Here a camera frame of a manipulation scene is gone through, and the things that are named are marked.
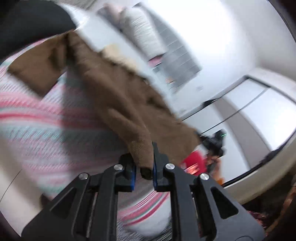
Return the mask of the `pink pillow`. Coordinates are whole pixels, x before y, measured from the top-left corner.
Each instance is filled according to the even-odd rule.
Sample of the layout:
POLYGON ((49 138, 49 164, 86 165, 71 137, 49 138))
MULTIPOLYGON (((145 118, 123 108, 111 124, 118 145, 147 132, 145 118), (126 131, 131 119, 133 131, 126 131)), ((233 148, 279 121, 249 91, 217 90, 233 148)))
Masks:
POLYGON ((157 65, 161 64, 163 61, 163 56, 162 55, 158 55, 158 56, 155 56, 153 58, 151 58, 149 61, 148 61, 148 64, 151 68, 154 68, 156 67, 157 65))

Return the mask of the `black garment on bed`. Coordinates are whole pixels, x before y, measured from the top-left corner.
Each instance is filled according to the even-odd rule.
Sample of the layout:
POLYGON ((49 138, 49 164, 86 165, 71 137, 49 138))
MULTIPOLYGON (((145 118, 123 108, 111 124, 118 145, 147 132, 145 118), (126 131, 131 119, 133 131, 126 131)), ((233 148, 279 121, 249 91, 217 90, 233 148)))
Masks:
POLYGON ((1 1, 1 60, 38 40, 76 28, 52 1, 1 1))

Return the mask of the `white sliding wardrobe door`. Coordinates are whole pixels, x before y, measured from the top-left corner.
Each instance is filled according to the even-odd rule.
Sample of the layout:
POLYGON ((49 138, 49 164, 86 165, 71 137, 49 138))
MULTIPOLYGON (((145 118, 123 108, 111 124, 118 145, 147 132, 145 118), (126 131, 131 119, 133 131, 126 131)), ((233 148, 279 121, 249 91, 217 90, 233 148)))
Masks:
POLYGON ((295 134, 295 100, 272 84, 245 76, 205 101, 183 121, 222 139, 220 175, 229 186, 270 162, 295 134))

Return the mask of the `brown jacket with fur collar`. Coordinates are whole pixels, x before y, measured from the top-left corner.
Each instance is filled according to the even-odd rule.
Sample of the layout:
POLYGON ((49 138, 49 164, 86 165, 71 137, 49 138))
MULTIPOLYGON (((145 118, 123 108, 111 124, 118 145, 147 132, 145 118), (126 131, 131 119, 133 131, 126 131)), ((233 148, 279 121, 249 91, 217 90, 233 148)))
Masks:
POLYGON ((201 143, 196 131, 174 116, 147 79, 95 52, 74 31, 22 54, 9 72, 45 96, 68 63, 84 83, 95 114, 125 143, 145 179, 151 177, 153 143, 174 164, 180 164, 201 143))

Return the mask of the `red object on floor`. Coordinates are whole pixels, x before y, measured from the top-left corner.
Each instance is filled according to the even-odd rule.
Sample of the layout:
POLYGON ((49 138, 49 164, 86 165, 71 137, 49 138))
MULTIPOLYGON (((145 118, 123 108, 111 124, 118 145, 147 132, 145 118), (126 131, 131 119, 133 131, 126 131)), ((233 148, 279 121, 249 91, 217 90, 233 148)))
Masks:
POLYGON ((199 176, 207 172, 206 159, 200 151, 193 151, 182 161, 180 167, 188 174, 199 176))

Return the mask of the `pale pink folded blanket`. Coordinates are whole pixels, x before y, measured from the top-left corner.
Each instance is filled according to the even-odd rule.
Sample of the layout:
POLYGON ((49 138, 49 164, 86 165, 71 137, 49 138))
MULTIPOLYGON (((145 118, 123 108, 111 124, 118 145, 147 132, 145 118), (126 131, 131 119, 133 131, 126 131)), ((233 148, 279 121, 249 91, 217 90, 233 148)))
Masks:
POLYGON ((103 16, 108 22, 117 28, 119 32, 122 32, 120 20, 125 9, 126 7, 124 6, 119 6, 112 3, 104 3, 103 7, 100 8, 97 13, 103 16))

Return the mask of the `grey padded headboard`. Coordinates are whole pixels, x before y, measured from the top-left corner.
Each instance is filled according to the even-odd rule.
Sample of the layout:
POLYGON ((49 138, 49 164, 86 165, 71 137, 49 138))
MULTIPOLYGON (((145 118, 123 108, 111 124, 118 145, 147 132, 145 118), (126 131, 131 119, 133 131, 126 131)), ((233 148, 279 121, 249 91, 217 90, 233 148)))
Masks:
POLYGON ((166 45, 167 52, 162 58, 160 70, 166 78, 171 80, 169 85, 176 92, 198 75, 201 66, 185 46, 180 36, 160 16, 148 9, 142 2, 136 4, 136 6, 151 17, 156 30, 166 45))

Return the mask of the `white folded quilt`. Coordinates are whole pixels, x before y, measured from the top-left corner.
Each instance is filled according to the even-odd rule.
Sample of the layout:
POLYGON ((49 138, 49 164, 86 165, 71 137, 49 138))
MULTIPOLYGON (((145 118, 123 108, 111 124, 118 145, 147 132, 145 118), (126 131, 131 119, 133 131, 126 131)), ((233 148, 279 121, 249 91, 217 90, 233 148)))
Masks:
POLYGON ((149 60, 167 52, 154 23, 141 8, 124 8, 120 13, 120 27, 126 37, 149 60))

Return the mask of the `patterned pink green blanket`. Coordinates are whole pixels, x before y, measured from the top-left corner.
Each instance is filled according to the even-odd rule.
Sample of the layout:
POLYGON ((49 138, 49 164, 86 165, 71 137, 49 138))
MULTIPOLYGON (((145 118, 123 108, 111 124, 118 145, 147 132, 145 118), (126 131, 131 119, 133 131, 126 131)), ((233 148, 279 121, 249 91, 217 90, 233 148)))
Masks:
POLYGON ((66 71, 45 97, 8 72, 25 51, 1 64, 1 135, 25 173, 48 197, 56 197, 78 174, 101 173, 127 148, 95 116, 84 86, 66 71))

